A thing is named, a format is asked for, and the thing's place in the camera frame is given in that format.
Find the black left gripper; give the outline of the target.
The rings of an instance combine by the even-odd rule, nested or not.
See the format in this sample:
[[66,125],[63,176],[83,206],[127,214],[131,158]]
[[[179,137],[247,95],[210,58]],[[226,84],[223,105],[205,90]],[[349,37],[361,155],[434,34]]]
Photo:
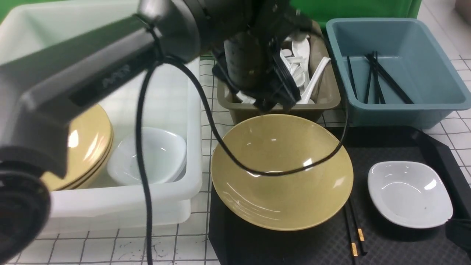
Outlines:
[[303,36],[313,29],[312,20],[289,0],[238,0],[245,12],[227,40],[212,46],[216,59],[213,74],[232,94],[242,92],[255,99],[254,106],[266,113],[276,105],[292,109],[301,94],[281,60],[281,44],[287,37]]

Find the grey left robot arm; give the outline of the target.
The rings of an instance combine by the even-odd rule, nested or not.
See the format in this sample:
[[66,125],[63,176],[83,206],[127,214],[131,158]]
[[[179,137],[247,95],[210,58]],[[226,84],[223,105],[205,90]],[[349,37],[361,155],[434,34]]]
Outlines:
[[211,51],[213,72],[267,112],[301,97],[279,58],[286,37],[314,33],[289,0],[141,0],[135,14],[1,65],[1,264],[32,243],[52,198],[40,177],[64,178],[70,123],[147,70],[185,67]]

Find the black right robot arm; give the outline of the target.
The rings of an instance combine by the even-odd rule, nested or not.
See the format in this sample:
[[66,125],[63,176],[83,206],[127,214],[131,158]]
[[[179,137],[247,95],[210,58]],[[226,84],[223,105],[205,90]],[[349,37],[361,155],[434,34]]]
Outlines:
[[445,223],[446,237],[471,258],[471,220],[450,219]]

